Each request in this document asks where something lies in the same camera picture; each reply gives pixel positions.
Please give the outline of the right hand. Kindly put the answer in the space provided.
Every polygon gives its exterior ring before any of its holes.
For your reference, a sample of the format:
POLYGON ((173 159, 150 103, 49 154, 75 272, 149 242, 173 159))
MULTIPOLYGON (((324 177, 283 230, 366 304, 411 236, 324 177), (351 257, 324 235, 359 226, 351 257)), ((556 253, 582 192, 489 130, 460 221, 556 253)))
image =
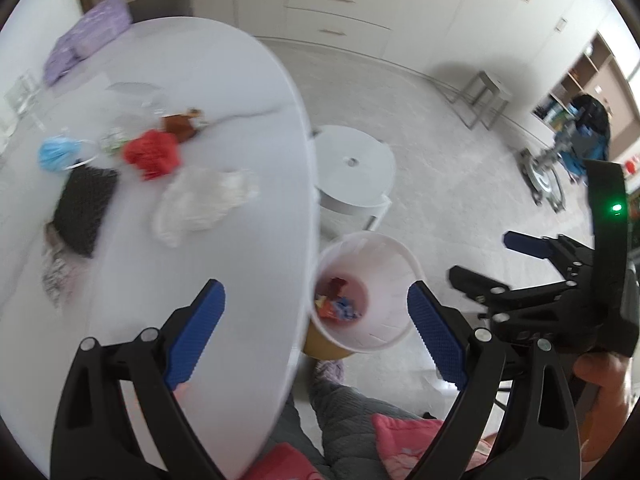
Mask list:
POLYGON ((591 463, 606 453, 626 424, 631 406, 630 359, 616 353, 584 354, 574 364, 574 374, 598 387, 589 416, 582 460, 591 463))

